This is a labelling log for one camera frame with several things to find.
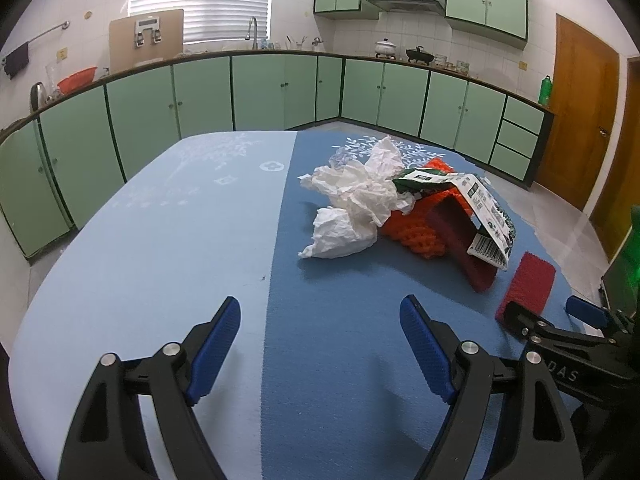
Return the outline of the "dark red scouring pad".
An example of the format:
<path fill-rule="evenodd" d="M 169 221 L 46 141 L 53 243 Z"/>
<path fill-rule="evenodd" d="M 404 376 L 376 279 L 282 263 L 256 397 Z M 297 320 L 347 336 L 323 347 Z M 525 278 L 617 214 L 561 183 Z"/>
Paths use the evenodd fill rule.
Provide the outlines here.
<path fill-rule="evenodd" d="M 490 289 L 498 269 L 468 253 L 477 228 L 459 201 L 452 195 L 446 196 L 426 215 L 426 222 L 442 239 L 472 289 L 476 292 Z"/>
<path fill-rule="evenodd" d="M 555 267 L 547 260 L 526 252 L 496 312 L 496 321 L 506 324 L 506 308 L 515 302 L 526 311 L 541 316 L 555 279 Z"/>

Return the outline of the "green white snack packet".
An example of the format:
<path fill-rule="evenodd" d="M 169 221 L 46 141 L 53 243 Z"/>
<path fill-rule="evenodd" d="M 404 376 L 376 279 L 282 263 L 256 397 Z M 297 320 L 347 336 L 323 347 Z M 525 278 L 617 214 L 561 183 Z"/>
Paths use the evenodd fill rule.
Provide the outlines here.
<path fill-rule="evenodd" d="M 516 240 L 515 226 L 476 174 L 413 168 L 398 174 L 393 182 L 399 193 L 411 191 L 423 196 L 427 192 L 442 191 L 446 185 L 456 188 L 482 226 L 466 252 L 499 270 L 508 268 Z"/>

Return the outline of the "orange foam fruit net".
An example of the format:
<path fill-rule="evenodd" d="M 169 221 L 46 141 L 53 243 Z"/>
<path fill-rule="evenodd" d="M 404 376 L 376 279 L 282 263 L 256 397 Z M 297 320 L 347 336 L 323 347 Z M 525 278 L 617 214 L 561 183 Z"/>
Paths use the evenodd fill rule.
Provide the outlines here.
<path fill-rule="evenodd" d="M 427 216 L 446 197 L 453 197 L 470 218 L 474 212 L 454 186 L 445 185 L 436 190 L 422 191 L 417 184 L 397 183 L 398 179 L 411 171 L 413 168 L 405 169 L 394 181 L 399 193 L 409 192 L 418 196 L 412 211 L 403 214 L 394 210 L 383 224 L 380 233 L 424 259 L 442 257 L 448 252 L 447 245 L 438 232 L 428 224 Z"/>

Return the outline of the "white tissue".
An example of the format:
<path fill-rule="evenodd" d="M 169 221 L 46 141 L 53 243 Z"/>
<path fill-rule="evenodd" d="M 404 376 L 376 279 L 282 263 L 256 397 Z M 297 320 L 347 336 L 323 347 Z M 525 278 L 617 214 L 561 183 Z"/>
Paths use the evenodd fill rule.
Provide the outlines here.
<path fill-rule="evenodd" d="M 405 169 L 391 138 L 373 145 L 366 162 L 351 159 L 341 166 L 321 166 L 298 178 L 300 185 L 329 199 L 317 210 L 312 242 L 299 258 L 335 259 L 371 247 L 394 211 L 410 214 L 416 198 L 400 192 L 394 177 Z"/>

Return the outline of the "green lower kitchen cabinets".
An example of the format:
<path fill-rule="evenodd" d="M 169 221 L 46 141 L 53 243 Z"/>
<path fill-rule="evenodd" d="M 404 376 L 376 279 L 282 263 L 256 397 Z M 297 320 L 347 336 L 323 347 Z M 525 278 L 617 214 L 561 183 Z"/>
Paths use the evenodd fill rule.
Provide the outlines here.
<path fill-rule="evenodd" d="M 531 185 L 550 110 L 420 64 L 239 53 L 160 63 L 88 84 L 1 133 L 1 211 L 32 257 L 91 217 L 171 145 L 202 133 L 344 120 L 448 148 Z"/>

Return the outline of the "brown wooden door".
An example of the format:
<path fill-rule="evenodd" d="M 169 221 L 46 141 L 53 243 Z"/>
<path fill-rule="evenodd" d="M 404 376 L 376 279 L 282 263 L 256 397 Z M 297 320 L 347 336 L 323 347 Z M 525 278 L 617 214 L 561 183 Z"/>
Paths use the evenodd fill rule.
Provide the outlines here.
<path fill-rule="evenodd" d="M 536 181 L 578 209 L 586 206 L 608 150 L 619 85 L 618 53 L 558 15 L 549 101 L 554 118 Z"/>
<path fill-rule="evenodd" d="M 627 91 L 620 136 L 608 177 L 593 213 L 591 224 L 601 246 L 612 260 L 631 229 L 631 207 L 639 203 L 639 58 L 627 65 Z"/>

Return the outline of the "blue tree-print tablecloth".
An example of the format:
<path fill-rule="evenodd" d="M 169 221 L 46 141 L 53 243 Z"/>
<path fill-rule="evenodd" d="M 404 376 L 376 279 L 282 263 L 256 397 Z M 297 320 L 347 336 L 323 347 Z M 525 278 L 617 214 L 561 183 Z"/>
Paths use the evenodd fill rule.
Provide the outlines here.
<path fill-rule="evenodd" d="M 10 357 L 16 418 L 45 477 L 58 474 L 101 356 L 152 356 L 230 296 L 240 330 L 194 410 L 229 478 L 416 475 L 447 408 L 402 333 L 401 299 L 516 358 L 521 344 L 495 319 L 512 272 L 479 294 L 451 261 L 384 237 L 346 258 L 303 258 L 326 199 L 299 179 L 350 146 L 340 132 L 194 136 L 93 216 L 42 282 Z"/>

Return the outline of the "green thermos bottle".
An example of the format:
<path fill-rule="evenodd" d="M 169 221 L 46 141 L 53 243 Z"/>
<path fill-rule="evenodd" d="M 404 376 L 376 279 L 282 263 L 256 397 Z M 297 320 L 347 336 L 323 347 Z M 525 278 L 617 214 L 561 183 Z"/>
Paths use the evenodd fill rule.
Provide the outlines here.
<path fill-rule="evenodd" d="M 550 96 L 553 88 L 553 82 L 549 75 L 545 76 L 541 81 L 539 94 L 538 94 L 538 103 L 542 106 L 547 106 L 550 101 Z"/>

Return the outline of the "black wok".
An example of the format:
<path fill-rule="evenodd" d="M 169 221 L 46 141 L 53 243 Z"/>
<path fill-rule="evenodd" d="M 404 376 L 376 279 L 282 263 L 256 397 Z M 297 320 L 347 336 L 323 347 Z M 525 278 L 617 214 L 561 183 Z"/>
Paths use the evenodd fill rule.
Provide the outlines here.
<path fill-rule="evenodd" d="M 406 50 L 407 61 L 409 63 L 421 63 L 430 65 L 434 61 L 435 55 L 426 52 L 421 46 Z"/>

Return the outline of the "orange plastic basin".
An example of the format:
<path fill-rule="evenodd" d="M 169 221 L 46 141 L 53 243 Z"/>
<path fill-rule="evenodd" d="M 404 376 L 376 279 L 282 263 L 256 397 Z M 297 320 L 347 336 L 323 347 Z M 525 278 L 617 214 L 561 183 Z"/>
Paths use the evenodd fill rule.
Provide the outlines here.
<path fill-rule="evenodd" d="M 97 69 L 98 68 L 96 66 L 90 66 L 83 70 L 78 70 L 76 73 L 70 74 L 70 76 L 67 76 L 58 82 L 58 90 L 60 90 L 63 96 L 69 96 L 75 91 L 88 86 L 88 84 L 92 84 L 94 77 L 96 76 Z"/>

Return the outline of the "chrome sink faucet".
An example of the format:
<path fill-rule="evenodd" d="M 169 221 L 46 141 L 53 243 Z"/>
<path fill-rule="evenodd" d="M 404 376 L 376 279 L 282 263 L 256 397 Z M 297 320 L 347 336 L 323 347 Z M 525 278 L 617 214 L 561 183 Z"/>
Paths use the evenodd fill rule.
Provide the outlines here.
<path fill-rule="evenodd" d="M 245 37 L 246 40 L 250 40 L 252 50 L 258 49 L 258 21 L 257 18 L 252 16 L 248 21 L 248 31 Z"/>

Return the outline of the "white cooking pot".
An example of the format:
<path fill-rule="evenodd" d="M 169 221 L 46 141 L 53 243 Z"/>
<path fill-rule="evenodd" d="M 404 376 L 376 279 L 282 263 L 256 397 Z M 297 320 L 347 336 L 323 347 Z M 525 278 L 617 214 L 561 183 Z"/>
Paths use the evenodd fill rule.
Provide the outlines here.
<path fill-rule="evenodd" d="M 393 44 L 387 38 L 378 40 L 374 45 L 374 55 L 377 58 L 391 58 L 394 60 L 397 54 L 396 44 Z"/>

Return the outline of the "black range hood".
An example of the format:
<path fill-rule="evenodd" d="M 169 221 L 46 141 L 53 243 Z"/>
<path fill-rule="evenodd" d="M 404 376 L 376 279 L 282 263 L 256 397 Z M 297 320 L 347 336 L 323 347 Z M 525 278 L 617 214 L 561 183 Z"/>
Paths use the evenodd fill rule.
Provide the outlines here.
<path fill-rule="evenodd" d="M 445 9 L 437 0 L 367 0 L 385 12 L 427 12 L 440 16 L 445 15 Z"/>

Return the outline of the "dark hanging towel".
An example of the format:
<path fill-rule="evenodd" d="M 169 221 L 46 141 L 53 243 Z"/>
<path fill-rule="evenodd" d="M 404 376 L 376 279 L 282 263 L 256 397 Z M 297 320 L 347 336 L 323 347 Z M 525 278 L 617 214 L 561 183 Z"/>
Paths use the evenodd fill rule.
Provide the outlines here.
<path fill-rule="evenodd" d="M 10 79 L 15 78 L 29 64 L 29 43 L 24 42 L 4 60 L 4 72 Z"/>

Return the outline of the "wall towel rail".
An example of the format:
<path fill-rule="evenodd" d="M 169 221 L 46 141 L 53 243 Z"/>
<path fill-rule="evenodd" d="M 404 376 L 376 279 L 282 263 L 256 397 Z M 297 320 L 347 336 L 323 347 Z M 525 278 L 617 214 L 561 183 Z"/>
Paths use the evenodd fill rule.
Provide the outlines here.
<path fill-rule="evenodd" d="M 26 44 L 31 44 L 32 42 L 34 42 L 34 41 L 36 41 L 36 40 L 38 40 L 38 39 L 40 39 L 40 38 L 42 38 L 44 36 L 47 36 L 51 32 L 55 32 L 56 30 L 66 30 L 68 28 L 70 28 L 70 21 L 66 20 L 63 23 L 54 25 L 54 26 L 48 28 L 47 30 L 44 30 L 43 32 L 40 32 L 40 34 L 38 34 L 36 36 L 33 36 L 32 38 L 30 38 L 29 40 L 26 41 Z M 6 59 L 8 58 L 8 56 L 9 55 L 6 55 L 1 59 L 2 66 L 6 65 Z"/>

